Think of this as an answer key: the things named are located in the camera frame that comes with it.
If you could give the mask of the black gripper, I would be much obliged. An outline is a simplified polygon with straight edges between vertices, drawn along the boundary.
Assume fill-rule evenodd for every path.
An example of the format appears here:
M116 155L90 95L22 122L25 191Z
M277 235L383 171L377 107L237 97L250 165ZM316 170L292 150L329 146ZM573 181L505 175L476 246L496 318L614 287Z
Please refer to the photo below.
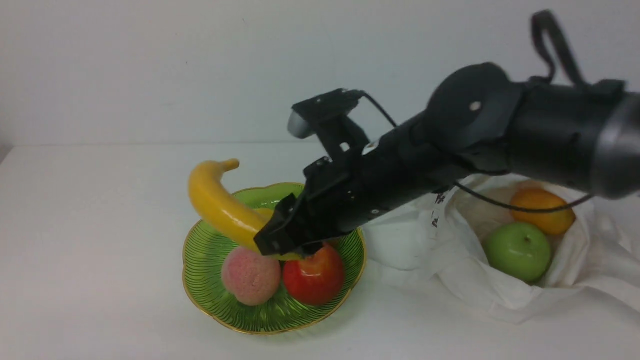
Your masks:
M426 114L403 122L370 142L347 115L327 121L318 137L329 162L303 173L304 190L280 208L254 237L261 255L315 255L321 242L377 219L414 199L445 191L445 157L428 141Z

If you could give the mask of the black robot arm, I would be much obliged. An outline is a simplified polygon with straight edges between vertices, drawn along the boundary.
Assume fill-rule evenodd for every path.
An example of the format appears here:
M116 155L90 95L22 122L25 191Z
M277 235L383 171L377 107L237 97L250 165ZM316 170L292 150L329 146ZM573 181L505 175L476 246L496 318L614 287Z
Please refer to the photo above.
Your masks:
M307 166L254 236L262 255L311 255L319 242L472 174L519 174L588 196L639 191L639 94L621 80L512 82L493 63L448 76L426 108L376 141L349 113L366 97L335 89L292 106L289 132L327 152Z

